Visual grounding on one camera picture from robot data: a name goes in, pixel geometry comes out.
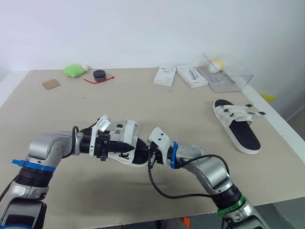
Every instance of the table surface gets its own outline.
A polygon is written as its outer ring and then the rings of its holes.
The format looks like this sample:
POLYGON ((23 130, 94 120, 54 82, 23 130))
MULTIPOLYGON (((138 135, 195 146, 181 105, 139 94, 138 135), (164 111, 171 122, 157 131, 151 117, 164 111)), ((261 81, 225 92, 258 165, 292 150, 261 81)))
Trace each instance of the table surface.
MULTIPOLYGON (((208 86, 191 89, 176 75, 171 88, 153 84, 156 68, 108 69, 115 79, 90 84, 93 70, 69 78, 60 70, 30 71, 0 108, 0 166, 3 190, 19 168, 12 159, 24 159, 32 139, 41 133, 85 128, 104 113, 117 122, 140 123, 145 140, 160 127, 180 145, 201 146, 221 155, 231 177, 254 205, 304 195, 305 165, 263 117, 254 117, 252 129, 262 149, 256 155, 239 152, 215 117, 212 104, 226 99, 248 104, 242 92, 214 93, 208 86), (42 83, 57 79, 61 86, 47 91, 42 83)), ((195 176, 184 169, 155 165, 157 185, 169 195, 204 193, 195 176)), ((147 168, 134 168, 88 155, 63 159, 50 182, 45 229, 93 228, 156 219, 203 214, 216 210, 209 198, 171 200, 150 184, 147 168)))

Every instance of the velcro strap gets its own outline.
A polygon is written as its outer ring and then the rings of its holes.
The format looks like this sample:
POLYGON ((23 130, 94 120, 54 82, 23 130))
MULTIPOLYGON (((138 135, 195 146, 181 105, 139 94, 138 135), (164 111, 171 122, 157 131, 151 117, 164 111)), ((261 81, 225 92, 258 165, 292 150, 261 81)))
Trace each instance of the velcro strap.
POLYGON ((239 109, 242 109, 242 110, 247 110, 247 109, 250 109, 252 108, 253 105, 252 104, 247 104, 245 106, 235 106, 235 105, 223 105, 222 108, 226 109, 230 109, 230 108, 239 108, 239 109))
POLYGON ((138 134, 139 124, 133 120, 126 120, 125 131, 124 131, 124 140, 123 142, 132 144, 132 137, 138 134))
POLYGON ((234 106, 234 105, 224 105, 218 106, 215 108, 215 114, 218 117, 219 121, 225 125, 229 126, 231 122, 244 122, 246 121, 249 126, 252 125, 253 120, 252 116, 263 116, 265 112, 251 112, 246 111, 247 109, 251 108, 251 104, 247 104, 245 106, 234 106))
POLYGON ((246 121, 250 126, 253 123, 252 116, 238 106, 230 106, 230 108, 219 106, 215 108, 215 114, 225 126, 229 126, 233 120, 237 122, 246 121))

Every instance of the brown coaster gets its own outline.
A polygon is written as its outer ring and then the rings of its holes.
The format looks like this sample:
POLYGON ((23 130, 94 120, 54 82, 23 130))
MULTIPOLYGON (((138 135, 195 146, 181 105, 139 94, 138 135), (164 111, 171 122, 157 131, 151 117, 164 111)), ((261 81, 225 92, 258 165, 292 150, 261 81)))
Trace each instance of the brown coaster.
POLYGON ((52 79, 52 80, 49 80, 49 81, 46 81, 44 83, 42 83, 42 85, 47 89, 47 90, 50 90, 54 87, 57 87, 57 86, 60 86, 60 83, 55 80, 55 79, 52 79))

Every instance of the transparent container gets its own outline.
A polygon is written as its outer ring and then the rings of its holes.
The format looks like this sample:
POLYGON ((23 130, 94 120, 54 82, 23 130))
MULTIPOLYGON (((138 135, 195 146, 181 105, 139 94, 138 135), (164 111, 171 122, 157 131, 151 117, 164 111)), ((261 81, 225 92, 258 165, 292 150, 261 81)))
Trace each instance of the transparent container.
POLYGON ((214 92, 240 92, 254 75, 228 53, 204 53, 198 71, 214 92))

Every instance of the slide sandal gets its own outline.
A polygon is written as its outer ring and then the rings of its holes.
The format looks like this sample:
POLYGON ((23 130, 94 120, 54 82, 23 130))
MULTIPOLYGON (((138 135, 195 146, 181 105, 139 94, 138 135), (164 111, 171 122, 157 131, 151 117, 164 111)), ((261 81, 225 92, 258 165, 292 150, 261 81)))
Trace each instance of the slide sandal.
POLYGON ((245 154, 256 154, 261 148, 250 126, 253 123, 253 115, 263 116, 265 113, 246 111, 251 107, 251 104, 235 106, 224 99, 213 103, 213 111, 219 122, 224 126, 236 148, 245 154))

